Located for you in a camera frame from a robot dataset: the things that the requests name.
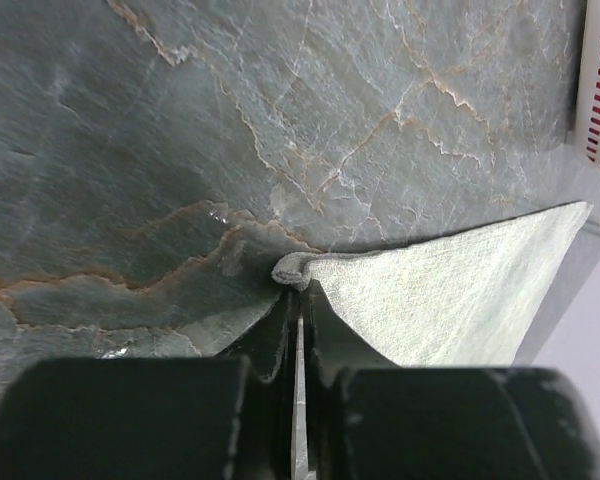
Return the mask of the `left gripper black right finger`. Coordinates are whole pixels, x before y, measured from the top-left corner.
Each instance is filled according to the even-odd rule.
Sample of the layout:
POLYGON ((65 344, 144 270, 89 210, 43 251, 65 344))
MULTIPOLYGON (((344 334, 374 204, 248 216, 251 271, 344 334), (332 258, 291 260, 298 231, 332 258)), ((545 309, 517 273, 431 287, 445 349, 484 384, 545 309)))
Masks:
POLYGON ((535 367, 401 367, 311 281, 308 464, 320 479, 600 479, 600 437, 566 376, 535 367))

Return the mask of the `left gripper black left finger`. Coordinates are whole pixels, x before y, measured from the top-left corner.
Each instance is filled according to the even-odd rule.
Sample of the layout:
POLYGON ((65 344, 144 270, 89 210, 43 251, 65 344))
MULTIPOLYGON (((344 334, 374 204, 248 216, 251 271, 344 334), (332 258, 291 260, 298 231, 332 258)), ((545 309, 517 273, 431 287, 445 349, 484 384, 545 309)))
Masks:
POLYGON ((296 296, 218 354, 58 358, 0 401, 0 479, 288 479, 296 296))

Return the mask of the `grey-green cloth napkin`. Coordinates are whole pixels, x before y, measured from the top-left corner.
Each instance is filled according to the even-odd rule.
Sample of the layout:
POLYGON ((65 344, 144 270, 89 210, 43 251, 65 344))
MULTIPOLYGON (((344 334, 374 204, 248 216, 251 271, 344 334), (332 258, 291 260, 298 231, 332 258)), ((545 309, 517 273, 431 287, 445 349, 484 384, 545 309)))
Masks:
POLYGON ((387 251, 295 252, 272 277, 298 291, 318 281, 400 366, 509 366, 590 211, 574 202, 387 251))

